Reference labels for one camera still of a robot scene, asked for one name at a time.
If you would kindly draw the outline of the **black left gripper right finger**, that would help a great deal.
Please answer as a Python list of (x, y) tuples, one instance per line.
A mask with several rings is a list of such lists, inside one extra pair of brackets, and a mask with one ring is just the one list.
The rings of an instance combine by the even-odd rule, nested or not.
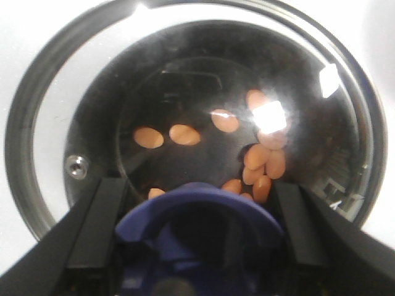
[(297, 266), (327, 295), (394, 295), (394, 250), (297, 184), (277, 182), (276, 202)]

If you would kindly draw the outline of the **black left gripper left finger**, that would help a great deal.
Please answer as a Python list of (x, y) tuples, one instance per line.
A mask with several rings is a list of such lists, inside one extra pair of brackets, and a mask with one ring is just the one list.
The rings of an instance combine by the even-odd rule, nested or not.
[(101, 179), (1, 276), (1, 295), (116, 295), (115, 225), (127, 191), (124, 179)]

